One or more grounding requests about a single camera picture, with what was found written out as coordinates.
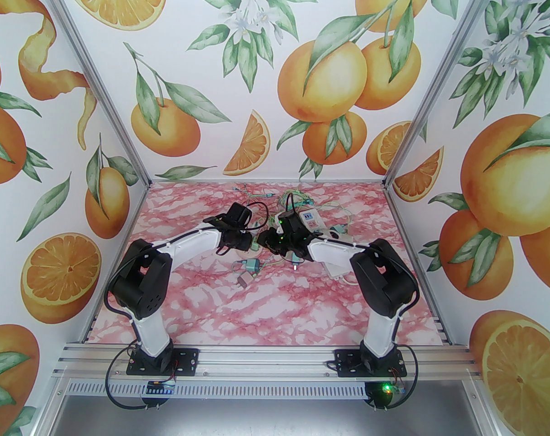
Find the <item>white power strip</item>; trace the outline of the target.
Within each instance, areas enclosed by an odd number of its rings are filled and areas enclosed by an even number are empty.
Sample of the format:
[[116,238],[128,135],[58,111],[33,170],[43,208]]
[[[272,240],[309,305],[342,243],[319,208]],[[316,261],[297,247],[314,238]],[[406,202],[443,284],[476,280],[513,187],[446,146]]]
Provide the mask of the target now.
[[[316,209],[304,210],[300,212],[299,215],[310,231],[320,232],[325,238],[340,239],[340,234],[337,231],[331,230],[329,227],[325,226],[323,219]],[[338,280],[349,272],[349,270],[335,264],[328,262],[323,262],[323,264],[329,278],[331,279]]]

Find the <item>perforated metal strip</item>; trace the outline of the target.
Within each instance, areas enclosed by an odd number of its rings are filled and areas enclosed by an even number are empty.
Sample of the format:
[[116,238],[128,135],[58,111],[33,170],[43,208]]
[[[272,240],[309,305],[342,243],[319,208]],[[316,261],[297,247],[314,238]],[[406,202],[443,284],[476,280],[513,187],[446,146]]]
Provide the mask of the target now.
[[170,381],[150,384],[148,381],[119,380],[108,384],[115,398],[182,398],[182,399],[307,399],[362,400],[367,397],[363,382],[296,382],[275,381]]

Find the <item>aluminium front rail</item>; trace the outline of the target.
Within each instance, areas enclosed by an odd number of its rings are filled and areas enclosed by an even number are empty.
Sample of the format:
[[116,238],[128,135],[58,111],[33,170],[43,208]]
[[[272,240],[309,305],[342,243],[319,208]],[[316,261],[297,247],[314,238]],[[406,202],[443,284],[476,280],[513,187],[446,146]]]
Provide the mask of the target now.
[[[113,363],[111,376],[128,379],[128,354],[116,354],[116,343],[67,343],[54,365],[52,377],[103,378]],[[337,380],[326,362],[334,346],[199,346],[194,381],[322,381]],[[402,348],[408,379],[418,359],[419,380],[465,380],[479,375],[472,354],[464,346],[414,346]]]

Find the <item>slotted aluminium side rail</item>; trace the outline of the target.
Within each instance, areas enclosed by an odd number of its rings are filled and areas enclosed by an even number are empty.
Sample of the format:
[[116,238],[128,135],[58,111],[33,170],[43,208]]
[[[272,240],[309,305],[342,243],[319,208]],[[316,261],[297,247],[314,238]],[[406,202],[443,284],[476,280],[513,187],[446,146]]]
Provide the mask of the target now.
[[88,321],[86,322],[85,328],[83,330],[83,333],[80,335],[79,343],[85,343],[86,341],[89,340],[97,318],[98,318],[98,313],[94,313],[93,316],[90,319],[88,319]]
[[439,317],[433,317],[433,320],[442,344],[448,346],[455,345],[455,342],[451,340],[450,335],[447,332],[447,328],[445,328],[441,319]]

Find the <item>aluminium frame post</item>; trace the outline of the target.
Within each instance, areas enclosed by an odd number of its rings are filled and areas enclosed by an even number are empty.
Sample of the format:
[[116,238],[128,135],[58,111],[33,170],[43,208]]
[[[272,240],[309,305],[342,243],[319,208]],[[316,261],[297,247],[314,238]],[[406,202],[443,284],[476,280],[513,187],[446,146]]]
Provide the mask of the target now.
[[382,181],[383,190],[391,189],[392,183],[397,177],[398,171],[406,160],[410,148],[414,145],[423,125],[426,125],[430,116],[431,110],[435,102],[439,99],[441,91],[447,83],[448,77],[451,75],[458,58],[464,48],[466,38],[473,30],[473,25],[477,16],[484,11],[487,0],[469,0],[465,7],[462,16],[456,25],[455,31],[452,33],[450,43],[447,46],[444,56],[438,66],[438,69],[433,76],[433,79],[426,91],[425,96],[420,103],[420,106],[412,119],[410,128],[408,129],[404,139],[393,159],[391,166],[385,178]]
[[117,108],[115,107],[113,100],[103,83],[103,79],[100,76],[98,69],[92,59],[90,50],[86,47],[86,44],[82,38],[77,25],[73,17],[71,16],[69,9],[65,6],[65,0],[48,0],[49,9],[55,13],[55,17],[63,25],[71,49],[77,56],[78,62],[83,70],[83,73],[100,104],[103,112],[105,113],[107,120],[109,121],[112,129],[117,135],[117,139],[121,142],[121,145],[125,152],[128,154],[130,163],[136,169],[138,178],[149,189],[152,185],[152,180],[148,175],[148,172],[139,157],[137,150],[132,143],[127,130],[124,127],[123,121]]
[[69,383],[70,377],[63,373],[50,378],[48,396],[45,404],[40,408],[40,414],[32,436],[51,435],[65,404]]
[[461,380],[461,384],[470,403],[480,436],[503,436],[493,410],[486,399],[481,381],[468,377]]

